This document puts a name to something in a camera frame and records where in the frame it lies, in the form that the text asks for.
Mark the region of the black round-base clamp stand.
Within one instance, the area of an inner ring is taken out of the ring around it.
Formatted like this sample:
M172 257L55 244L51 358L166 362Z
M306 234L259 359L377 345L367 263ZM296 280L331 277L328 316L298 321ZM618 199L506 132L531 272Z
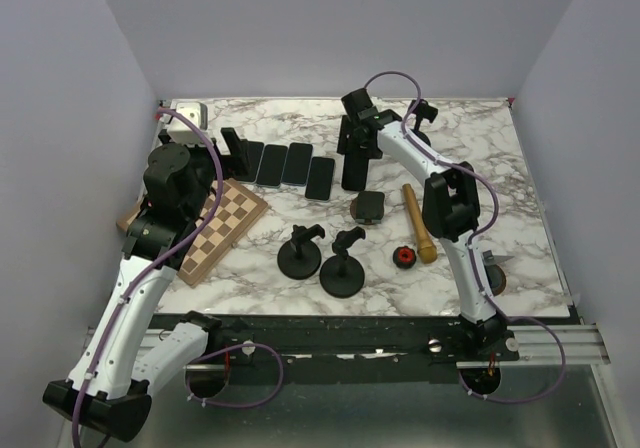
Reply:
M429 137L421 131L420 127L424 120L432 124L438 113L439 110L431 106L425 99L414 99L400 120L400 133L404 142L408 143L432 162L436 161L436 156L427 149L427 147L431 146L431 141ZM408 130L407 122L411 116L415 118L414 125L411 130Z

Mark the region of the black phone teal edge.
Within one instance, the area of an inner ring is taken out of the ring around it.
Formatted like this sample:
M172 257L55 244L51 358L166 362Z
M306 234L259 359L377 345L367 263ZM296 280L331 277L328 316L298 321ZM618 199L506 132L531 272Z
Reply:
M279 187L282 180L288 147L284 145L268 144L265 146L256 184L262 187Z

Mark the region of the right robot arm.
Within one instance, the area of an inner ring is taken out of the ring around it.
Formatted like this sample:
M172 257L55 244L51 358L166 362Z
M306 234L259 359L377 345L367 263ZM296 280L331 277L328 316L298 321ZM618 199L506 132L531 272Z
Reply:
M392 110L380 111L364 88L341 98L337 152L344 157L341 186L366 188L369 161L386 155L423 185L421 218L447 255L460 301L460 347L480 360L496 348L507 330L506 317L493 306L493 294L475 240L480 233L480 203L473 167L455 164L436 152L424 135L406 127Z

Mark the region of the dark phone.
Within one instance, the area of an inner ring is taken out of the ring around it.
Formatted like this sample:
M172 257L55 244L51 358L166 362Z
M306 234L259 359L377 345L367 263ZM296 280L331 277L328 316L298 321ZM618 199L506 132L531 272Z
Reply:
M281 182L286 185L304 186L313 155L313 146L308 143L291 143L288 148Z

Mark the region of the black phone silver edge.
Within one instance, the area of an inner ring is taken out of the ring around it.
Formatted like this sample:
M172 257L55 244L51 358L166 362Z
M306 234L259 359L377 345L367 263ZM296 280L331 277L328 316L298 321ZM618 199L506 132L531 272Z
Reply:
M305 197L310 200L328 201L331 196L334 170L334 159L313 157L310 164Z

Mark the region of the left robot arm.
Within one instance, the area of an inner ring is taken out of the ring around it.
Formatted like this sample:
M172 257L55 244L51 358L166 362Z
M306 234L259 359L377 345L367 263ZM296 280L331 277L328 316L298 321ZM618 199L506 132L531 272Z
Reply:
M199 143L165 140L148 157L146 196L127 230L119 273L89 345L63 380L50 382L43 401L71 423L71 444L89 428L106 440L133 440L153 397L194 358L214 361L222 348L216 323L194 312L146 355L139 349L155 309L176 277L195 237L222 201L224 179L249 170L248 142L232 128L221 131L229 149L195 131Z

